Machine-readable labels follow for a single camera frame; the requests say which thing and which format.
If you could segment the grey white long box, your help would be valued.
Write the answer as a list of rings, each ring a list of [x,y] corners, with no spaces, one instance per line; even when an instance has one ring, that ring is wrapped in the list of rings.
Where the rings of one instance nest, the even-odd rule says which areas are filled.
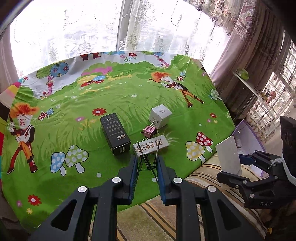
[[[236,142],[233,136],[216,145],[221,170],[240,176],[242,174]]]

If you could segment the black binder clip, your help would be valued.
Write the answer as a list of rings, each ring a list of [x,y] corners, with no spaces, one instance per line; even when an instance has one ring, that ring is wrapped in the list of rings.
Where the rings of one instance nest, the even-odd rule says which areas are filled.
[[[140,149],[140,153],[141,153],[140,158],[144,160],[144,162],[145,162],[145,164],[146,164],[146,166],[147,166],[147,169],[150,170],[150,171],[152,171],[152,173],[153,173],[153,175],[154,175],[154,178],[155,178],[155,180],[156,180],[156,183],[159,183],[158,178],[157,178],[157,175],[156,175],[156,173],[155,173],[155,171],[154,171],[155,168],[156,168],[156,160],[157,160],[157,155],[158,155],[158,153],[156,152],[156,156],[155,156],[155,158],[154,158],[154,164],[151,165],[151,163],[150,163],[150,161],[149,161],[149,159],[148,159],[148,155],[143,153],[143,150],[142,150],[142,148],[141,148],[139,142],[137,142],[137,145],[138,145],[138,147],[139,147],[139,149]]]

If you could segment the black rectangular box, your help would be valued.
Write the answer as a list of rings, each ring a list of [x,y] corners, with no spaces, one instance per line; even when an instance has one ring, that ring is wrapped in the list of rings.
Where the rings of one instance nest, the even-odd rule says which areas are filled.
[[[100,118],[101,127],[114,156],[130,150],[131,140],[116,113]]]

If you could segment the white box red text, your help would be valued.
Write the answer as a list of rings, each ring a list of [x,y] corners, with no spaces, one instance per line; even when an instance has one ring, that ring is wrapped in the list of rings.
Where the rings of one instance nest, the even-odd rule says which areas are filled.
[[[150,154],[156,152],[157,150],[161,150],[163,148],[168,147],[170,144],[166,140],[164,135],[157,136],[154,138],[147,139],[145,141],[141,141],[139,143],[133,144],[134,153],[140,157],[142,154]]]

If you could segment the pink binder clip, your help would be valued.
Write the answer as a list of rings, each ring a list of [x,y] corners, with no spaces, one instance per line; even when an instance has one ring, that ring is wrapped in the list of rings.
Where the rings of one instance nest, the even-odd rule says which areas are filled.
[[[158,129],[156,124],[157,120],[154,120],[150,125],[146,126],[140,133],[143,134],[145,138],[153,138],[156,134],[158,134]]]

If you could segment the small white cube box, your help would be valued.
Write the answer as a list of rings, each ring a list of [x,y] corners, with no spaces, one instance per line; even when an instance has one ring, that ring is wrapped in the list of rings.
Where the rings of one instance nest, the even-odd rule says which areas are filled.
[[[151,109],[149,121],[160,129],[168,124],[171,115],[172,112],[164,104],[160,104]]]

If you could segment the purple white storage box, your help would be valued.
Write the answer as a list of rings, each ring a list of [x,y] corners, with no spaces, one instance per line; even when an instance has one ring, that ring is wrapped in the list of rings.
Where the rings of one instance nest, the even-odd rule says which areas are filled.
[[[234,136],[240,154],[248,155],[253,154],[255,151],[265,152],[263,144],[247,121],[242,120],[236,126],[232,135]]]

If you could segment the white window grille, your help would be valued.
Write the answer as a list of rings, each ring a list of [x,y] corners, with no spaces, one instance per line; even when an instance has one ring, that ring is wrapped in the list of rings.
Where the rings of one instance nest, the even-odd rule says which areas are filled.
[[[284,53],[279,68],[273,72],[264,93],[275,94],[270,102],[257,101],[246,116],[260,142],[266,143],[280,126],[280,117],[295,108],[295,44]]]

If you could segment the white shelf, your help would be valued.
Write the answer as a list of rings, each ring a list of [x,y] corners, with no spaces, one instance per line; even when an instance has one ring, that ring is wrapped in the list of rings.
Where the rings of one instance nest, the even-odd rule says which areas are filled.
[[[267,101],[265,101],[265,99],[262,97],[262,94],[260,93],[260,91],[256,90],[253,84],[249,83],[248,81],[243,80],[235,72],[233,72],[233,75],[235,77],[237,77],[257,97],[260,104],[265,106],[265,108],[267,109],[267,113],[270,114],[273,119],[276,119],[276,112],[274,111],[273,107],[271,107],[267,104]]]

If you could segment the green cartoon tablecloth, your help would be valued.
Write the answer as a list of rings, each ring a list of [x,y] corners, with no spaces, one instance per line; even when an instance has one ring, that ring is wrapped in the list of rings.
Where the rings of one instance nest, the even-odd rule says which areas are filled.
[[[36,229],[79,186],[95,187],[129,163],[151,109],[166,165],[185,178],[231,135],[234,123],[199,61],[160,52],[80,55],[42,67],[1,94],[1,182],[22,227]],[[131,140],[114,156],[100,118],[116,113]]]

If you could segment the green object on shelf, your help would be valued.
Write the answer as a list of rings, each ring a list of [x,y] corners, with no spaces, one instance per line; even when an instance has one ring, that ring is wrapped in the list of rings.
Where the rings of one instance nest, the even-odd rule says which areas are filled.
[[[239,68],[236,70],[236,74],[243,80],[247,81],[249,79],[248,72],[244,68]]]

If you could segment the pink drape curtain right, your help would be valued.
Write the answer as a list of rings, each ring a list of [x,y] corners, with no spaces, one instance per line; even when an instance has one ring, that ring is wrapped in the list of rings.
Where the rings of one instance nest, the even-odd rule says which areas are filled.
[[[293,1],[190,1],[230,37],[210,77],[232,117],[244,119],[257,98],[233,72],[245,69],[262,90],[278,68],[284,30],[289,31]]]

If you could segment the pink drape curtain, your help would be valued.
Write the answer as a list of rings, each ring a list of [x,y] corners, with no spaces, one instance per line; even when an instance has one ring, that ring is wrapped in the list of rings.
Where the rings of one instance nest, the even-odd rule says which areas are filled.
[[[0,68],[0,89],[2,93],[19,79],[12,56],[10,26],[6,28],[1,39]]]
[[[232,117],[244,119],[257,98],[233,72],[245,69],[262,90],[278,68],[284,30],[289,31],[293,1],[190,1],[230,37],[210,77]]]

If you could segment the pink drape curtain left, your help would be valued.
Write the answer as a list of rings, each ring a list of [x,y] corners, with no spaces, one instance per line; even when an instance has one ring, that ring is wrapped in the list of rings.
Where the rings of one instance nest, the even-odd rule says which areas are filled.
[[[0,89],[2,93],[19,79],[12,56],[10,26],[6,28],[1,39],[0,68]]]

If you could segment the white lace curtain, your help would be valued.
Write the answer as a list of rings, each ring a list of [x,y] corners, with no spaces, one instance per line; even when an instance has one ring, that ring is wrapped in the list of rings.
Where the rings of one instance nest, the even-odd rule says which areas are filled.
[[[32,1],[8,33],[19,77],[92,52],[155,51],[211,72],[229,36],[189,1]]]

